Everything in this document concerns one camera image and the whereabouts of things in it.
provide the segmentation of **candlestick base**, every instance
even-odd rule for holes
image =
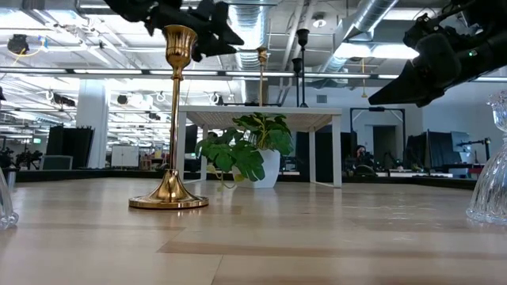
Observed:
[[[167,170],[162,183],[150,194],[131,198],[128,206],[154,209],[176,210],[204,207],[209,203],[208,198],[190,194],[181,183],[177,170]]]

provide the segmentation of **potted plant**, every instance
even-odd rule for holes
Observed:
[[[197,143],[196,153],[220,169],[218,174],[210,167],[222,182],[223,174],[232,171],[238,186],[272,188],[278,178],[280,155],[289,155],[293,150],[291,132],[284,120],[282,115],[257,112],[233,119],[239,130],[230,127],[221,136],[203,139]]]

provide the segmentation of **table leg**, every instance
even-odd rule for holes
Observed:
[[[206,139],[208,137],[208,125],[203,126],[203,139]],[[204,156],[200,156],[200,180],[205,181],[206,176],[208,175],[208,171],[206,170],[206,167],[208,166],[208,159]]]
[[[185,174],[185,136],[187,134],[187,112],[180,111],[177,122],[176,170],[180,174],[181,181],[183,181],[183,176]]]
[[[315,183],[316,181],[316,169],[315,169],[315,130],[308,133],[310,141],[310,182]]]
[[[333,116],[332,136],[333,136],[333,186],[341,188],[341,117]]]

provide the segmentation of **person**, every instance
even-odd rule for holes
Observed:
[[[369,152],[366,151],[366,146],[358,145],[356,146],[356,165],[367,165],[373,166],[373,156]]]
[[[366,146],[356,146],[356,158],[360,158],[361,156],[364,156],[366,153]]]

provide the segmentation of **white pot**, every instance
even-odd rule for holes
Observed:
[[[275,187],[276,179],[278,179],[278,173],[280,172],[280,152],[278,150],[259,150],[262,159],[262,168],[264,168],[265,177],[263,180],[257,180],[255,182],[250,181],[246,178],[245,180],[238,183],[238,187],[243,188],[273,188]],[[232,168],[234,175],[241,174],[235,167]]]

